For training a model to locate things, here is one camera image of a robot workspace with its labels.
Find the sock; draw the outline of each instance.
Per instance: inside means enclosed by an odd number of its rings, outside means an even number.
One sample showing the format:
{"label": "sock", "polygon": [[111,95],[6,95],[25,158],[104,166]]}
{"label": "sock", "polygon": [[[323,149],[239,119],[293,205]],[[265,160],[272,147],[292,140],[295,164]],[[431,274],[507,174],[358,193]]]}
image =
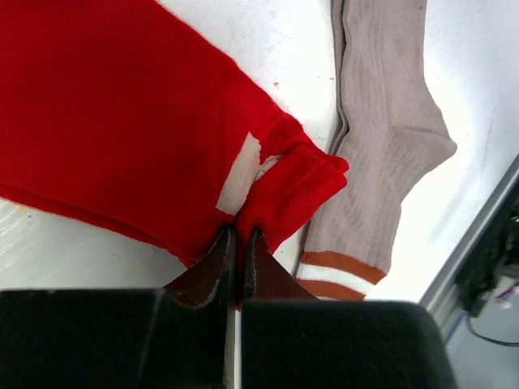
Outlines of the sock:
{"label": "sock", "polygon": [[402,200],[456,144],[423,77],[426,0],[343,7],[349,185],[312,219],[297,277],[318,297],[362,299],[388,273]]}
{"label": "sock", "polygon": [[0,197],[168,249],[270,250],[345,185],[234,61],[153,0],[0,0]]}

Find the brown stripe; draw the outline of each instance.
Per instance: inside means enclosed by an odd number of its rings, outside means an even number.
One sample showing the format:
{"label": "brown stripe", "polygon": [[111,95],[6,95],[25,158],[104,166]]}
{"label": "brown stripe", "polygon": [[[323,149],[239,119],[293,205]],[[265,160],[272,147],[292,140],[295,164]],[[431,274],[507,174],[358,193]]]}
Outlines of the brown stripe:
{"label": "brown stripe", "polygon": [[378,267],[366,265],[349,255],[334,253],[333,251],[324,251],[322,253],[305,252],[302,255],[301,262],[308,265],[333,267],[337,270],[347,271],[366,281],[370,281],[372,284],[378,284],[386,276]]}
{"label": "brown stripe", "polygon": [[308,292],[317,297],[338,298],[341,300],[363,300],[364,295],[345,286],[327,281],[298,280]]}

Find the red fabric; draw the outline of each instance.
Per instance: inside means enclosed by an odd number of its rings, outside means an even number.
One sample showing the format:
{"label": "red fabric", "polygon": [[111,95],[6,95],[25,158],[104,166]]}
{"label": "red fabric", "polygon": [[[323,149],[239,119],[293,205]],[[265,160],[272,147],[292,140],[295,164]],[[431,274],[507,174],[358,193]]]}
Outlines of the red fabric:
{"label": "red fabric", "polygon": [[[347,164],[153,0],[0,0],[0,196],[165,247],[186,265],[224,224],[271,250],[345,185]],[[250,132],[237,216],[216,208]]]}

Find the red cloth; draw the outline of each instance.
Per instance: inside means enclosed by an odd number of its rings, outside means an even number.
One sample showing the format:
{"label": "red cloth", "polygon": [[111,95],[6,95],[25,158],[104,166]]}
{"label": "red cloth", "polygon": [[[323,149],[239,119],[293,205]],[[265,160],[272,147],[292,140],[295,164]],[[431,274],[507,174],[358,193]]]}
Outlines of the red cloth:
{"label": "red cloth", "polygon": [[[153,0],[0,0],[0,58],[3,198],[189,265],[233,222],[275,250],[345,185],[344,160]],[[247,185],[255,142],[279,161]]]}

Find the black cable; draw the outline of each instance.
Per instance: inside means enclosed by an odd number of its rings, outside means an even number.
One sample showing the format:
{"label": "black cable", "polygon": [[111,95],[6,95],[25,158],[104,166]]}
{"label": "black cable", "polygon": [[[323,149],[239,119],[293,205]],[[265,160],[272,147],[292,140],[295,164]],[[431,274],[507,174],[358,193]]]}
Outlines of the black cable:
{"label": "black cable", "polygon": [[519,342],[515,343],[515,342],[504,342],[502,340],[497,340],[497,339],[492,339],[492,338],[487,338],[486,336],[483,336],[483,335],[479,335],[475,330],[474,330],[474,327],[472,327],[472,321],[471,321],[472,317],[467,314],[466,316],[466,323],[467,323],[467,328],[469,329],[469,332],[474,335],[474,336],[477,336],[479,339],[483,339],[483,340],[486,340],[487,342],[490,342],[490,343],[493,343],[493,344],[498,344],[499,346],[504,346],[504,347],[519,347]]}

